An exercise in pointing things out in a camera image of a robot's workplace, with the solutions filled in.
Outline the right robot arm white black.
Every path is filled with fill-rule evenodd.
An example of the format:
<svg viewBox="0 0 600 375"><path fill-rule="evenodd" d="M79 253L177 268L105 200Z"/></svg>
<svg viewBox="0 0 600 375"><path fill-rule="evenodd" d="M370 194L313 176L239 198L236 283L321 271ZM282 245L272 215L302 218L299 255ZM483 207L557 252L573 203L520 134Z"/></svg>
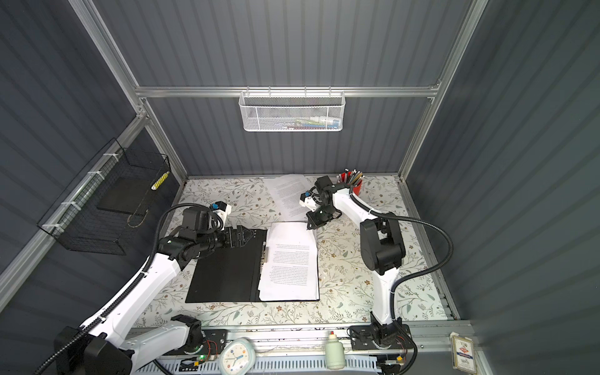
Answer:
<svg viewBox="0 0 600 375"><path fill-rule="evenodd" d="M381 212L365 203L356 192L362 180L358 177L333 183L328 176L317 179L314 186L301 193L299 204L309 210L307 228L316 230L339 217L348 217L359 228L360 254L368 270L373 273L375 293L371 311L373 340L382 345L407 331L395 313L396 289L406 281L440 270L454 254L453 240L440 227L414 217L401 217L392 212ZM398 271L406 257L406 246L401 222L415 223L437 231L448 245L444 259L432 267L406 276Z"/></svg>

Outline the orange folder black inside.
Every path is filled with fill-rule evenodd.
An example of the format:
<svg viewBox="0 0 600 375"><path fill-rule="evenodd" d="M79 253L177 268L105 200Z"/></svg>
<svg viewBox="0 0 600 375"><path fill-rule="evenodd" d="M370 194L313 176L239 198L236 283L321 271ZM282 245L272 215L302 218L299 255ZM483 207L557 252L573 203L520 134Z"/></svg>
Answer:
<svg viewBox="0 0 600 375"><path fill-rule="evenodd" d="M256 237L243 248L219 249L198 261L186 303L262 302L258 286L267 257L267 231L257 230Z"/></svg>

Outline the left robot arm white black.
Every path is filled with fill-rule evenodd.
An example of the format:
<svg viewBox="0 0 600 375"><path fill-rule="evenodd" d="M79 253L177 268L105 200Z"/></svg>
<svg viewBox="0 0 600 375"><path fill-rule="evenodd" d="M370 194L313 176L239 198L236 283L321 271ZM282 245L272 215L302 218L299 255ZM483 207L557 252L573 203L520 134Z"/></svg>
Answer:
<svg viewBox="0 0 600 375"><path fill-rule="evenodd" d="M191 261L205 259L217 250L243 248L256 236L253 229L242 225L226 226L231 208L224 202L210 206L182 203L180 207L182 224L165 237L155 233L142 268L79 327L66 327L56 337L54 353L36 374L51 365L59 374L131 374L173 350L197 356L211 349L201 321L183 314L127 340L137 318Z"/></svg>

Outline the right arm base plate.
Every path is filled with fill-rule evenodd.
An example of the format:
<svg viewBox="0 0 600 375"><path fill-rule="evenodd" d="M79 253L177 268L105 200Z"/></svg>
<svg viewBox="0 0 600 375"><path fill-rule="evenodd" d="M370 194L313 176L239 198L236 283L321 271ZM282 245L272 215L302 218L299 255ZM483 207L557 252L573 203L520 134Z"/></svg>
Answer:
<svg viewBox="0 0 600 375"><path fill-rule="evenodd" d="M347 329L351 347L355 351L394 350L405 352L415 348L409 326L396 324L378 326L356 325Z"/></svg>

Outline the printed paper sheet back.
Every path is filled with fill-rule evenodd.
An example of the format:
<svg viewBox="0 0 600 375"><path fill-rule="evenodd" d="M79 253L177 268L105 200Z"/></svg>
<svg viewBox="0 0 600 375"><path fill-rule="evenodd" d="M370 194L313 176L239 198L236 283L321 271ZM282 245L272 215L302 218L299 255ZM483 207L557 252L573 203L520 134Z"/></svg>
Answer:
<svg viewBox="0 0 600 375"><path fill-rule="evenodd" d="M266 262L259 300L315 302L320 299L317 238L302 222L273 223L267 231Z"/></svg>

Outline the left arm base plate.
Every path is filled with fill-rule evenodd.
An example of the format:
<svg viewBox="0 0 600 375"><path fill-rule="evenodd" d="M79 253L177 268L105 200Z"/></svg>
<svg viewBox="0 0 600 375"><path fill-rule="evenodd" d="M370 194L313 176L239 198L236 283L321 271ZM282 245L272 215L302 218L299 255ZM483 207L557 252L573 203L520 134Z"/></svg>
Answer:
<svg viewBox="0 0 600 375"><path fill-rule="evenodd" d="M175 353L191 356L217 356L222 353L227 343L228 333L229 331L225 329L203 329L200 341L194 342L191 346L186 345L183 348L179 348Z"/></svg>

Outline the printed paper sheet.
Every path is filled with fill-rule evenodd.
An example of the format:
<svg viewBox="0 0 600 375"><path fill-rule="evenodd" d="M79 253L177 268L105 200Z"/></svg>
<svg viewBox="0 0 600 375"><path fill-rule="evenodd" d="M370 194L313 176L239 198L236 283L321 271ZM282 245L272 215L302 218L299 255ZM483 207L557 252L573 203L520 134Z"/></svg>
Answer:
<svg viewBox="0 0 600 375"><path fill-rule="evenodd" d="M302 222L273 223L267 231L266 262L259 300L315 302L320 299L317 238Z"/></svg>
<svg viewBox="0 0 600 375"><path fill-rule="evenodd" d="M307 222L306 207L300 205L301 195L306 193L313 183L300 174L289 174L282 177L266 178L263 183L284 222Z"/></svg>

